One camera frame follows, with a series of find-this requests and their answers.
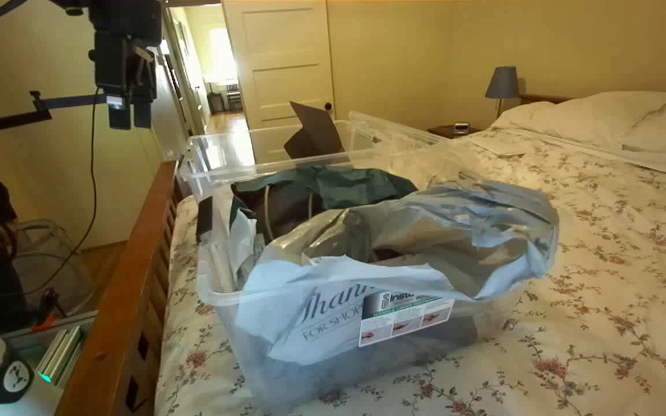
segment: table lamp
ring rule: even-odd
[[[516,67],[496,67],[487,98],[498,99],[498,119],[499,119],[505,99],[519,98]]]

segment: lamp shade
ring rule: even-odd
[[[487,98],[494,99],[519,98],[519,70],[496,67]]]

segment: bedroom wall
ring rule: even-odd
[[[51,3],[27,3],[0,18],[0,115],[33,112],[29,91],[44,98],[95,91],[88,18]],[[72,240],[90,216],[90,107],[58,110],[53,120],[0,133],[0,181],[22,221],[55,221]],[[125,240],[160,163],[151,129],[113,133],[97,112],[99,221],[87,245]]]
[[[186,15],[190,21],[201,74],[209,76],[223,67],[223,63],[217,63],[217,55],[212,54],[214,51],[212,31],[227,29],[223,8],[221,6],[186,8]]]
[[[666,91],[666,3],[456,0],[451,59],[444,120],[481,127],[496,120],[496,65],[516,65],[526,92]]]
[[[329,0],[338,119],[364,112],[415,127],[442,120],[451,0]]]

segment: floral bedspread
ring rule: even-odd
[[[295,414],[666,414],[666,173],[496,133],[373,167],[421,188],[467,171],[546,193],[557,263],[516,292],[496,336]],[[260,414],[195,292],[195,216],[183,201],[156,411]]]

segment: wooden footboard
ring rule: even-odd
[[[119,260],[58,414],[153,414],[178,196],[168,163]]]

